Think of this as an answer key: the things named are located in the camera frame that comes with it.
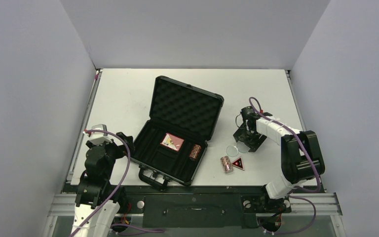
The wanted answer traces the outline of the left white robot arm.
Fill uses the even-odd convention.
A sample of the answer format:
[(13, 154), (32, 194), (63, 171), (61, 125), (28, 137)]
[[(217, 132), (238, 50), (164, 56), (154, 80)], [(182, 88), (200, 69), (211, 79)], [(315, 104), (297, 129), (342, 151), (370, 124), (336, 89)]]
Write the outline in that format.
[(110, 178), (117, 159), (127, 158), (126, 170), (135, 152), (133, 137), (118, 132), (113, 136), (118, 145), (109, 138), (111, 132), (92, 129), (88, 135), (85, 154), (85, 170), (79, 179), (75, 198), (72, 237), (106, 237), (114, 217), (128, 205), (125, 189), (120, 184), (113, 186)]

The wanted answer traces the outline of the poker chip roll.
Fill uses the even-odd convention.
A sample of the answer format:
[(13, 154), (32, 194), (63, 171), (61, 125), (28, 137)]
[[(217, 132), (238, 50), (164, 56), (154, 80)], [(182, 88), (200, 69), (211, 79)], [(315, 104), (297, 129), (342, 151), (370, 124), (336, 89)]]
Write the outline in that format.
[(197, 160), (201, 152), (202, 147), (198, 144), (195, 144), (190, 152), (189, 158), (191, 160)]
[(228, 156), (221, 157), (220, 162), (225, 174), (233, 172), (233, 166)]

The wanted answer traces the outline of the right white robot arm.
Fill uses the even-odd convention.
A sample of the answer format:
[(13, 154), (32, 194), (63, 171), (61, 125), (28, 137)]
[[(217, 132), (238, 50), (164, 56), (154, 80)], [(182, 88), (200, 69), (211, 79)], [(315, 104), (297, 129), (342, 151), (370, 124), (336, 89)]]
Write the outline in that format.
[(233, 134), (237, 149), (241, 153), (254, 153), (266, 139), (281, 148), (281, 172), (265, 185), (265, 193), (259, 196), (259, 206), (271, 211), (278, 205), (278, 199), (311, 179), (316, 180), (316, 189), (321, 189), (320, 175), (325, 172), (325, 163), (318, 137), (314, 131), (301, 131), (278, 121), (272, 114), (260, 112), (247, 106), (240, 111), (242, 124)]

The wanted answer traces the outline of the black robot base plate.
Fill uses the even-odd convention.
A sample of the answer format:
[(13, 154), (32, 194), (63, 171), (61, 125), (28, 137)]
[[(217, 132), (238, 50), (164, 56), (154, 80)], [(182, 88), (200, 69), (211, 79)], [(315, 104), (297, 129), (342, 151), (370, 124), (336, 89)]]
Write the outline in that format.
[(299, 192), (269, 199), (261, 186), (171, 186), (164, 191), (126, 186), (112, 224), (125, 225), (132, 222), (132, 217), (142, 217), (145, 228), (267, 227), (281, 213), (323, 213), (324, 197), (324, 193)]

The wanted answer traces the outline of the clear round disc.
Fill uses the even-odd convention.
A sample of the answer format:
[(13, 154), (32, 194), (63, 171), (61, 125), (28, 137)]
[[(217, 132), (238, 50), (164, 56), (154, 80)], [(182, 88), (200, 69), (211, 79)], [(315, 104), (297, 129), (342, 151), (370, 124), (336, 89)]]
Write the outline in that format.
[(238, 148), (236, 146), (227, 146), (226, 147), (226, 154), (229, 157), (236, 157), (238, 155)]
[(250, 148), (242, 142), (238, 142), (236, 144), (236, 147), (237, 147), (238, 151), (240, 153), (243, 153), (243, 154), (249, 152), (249, 150), (250, 150)]

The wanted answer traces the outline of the black foam-lined carrying case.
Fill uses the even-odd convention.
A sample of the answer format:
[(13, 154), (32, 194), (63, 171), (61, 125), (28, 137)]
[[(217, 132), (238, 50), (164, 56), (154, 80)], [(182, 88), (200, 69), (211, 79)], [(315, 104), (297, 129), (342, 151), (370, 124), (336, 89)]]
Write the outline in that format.
[(150, 119), (134, 141), (139, 179), (163, 191), (168, 182), (190, 186), (211, 140), (223, 96), (158, 76)]

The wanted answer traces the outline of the red playing card box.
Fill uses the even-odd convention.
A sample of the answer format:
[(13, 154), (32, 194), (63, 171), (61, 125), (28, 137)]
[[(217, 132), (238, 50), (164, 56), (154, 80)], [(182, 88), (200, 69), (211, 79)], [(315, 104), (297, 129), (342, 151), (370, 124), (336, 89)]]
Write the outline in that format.
[(183, 138), (175, 136), (171, 133), (166, 133), (160, 144), (164, 147), (178, 152), (181, 149), (184, 141), (185, 140)]

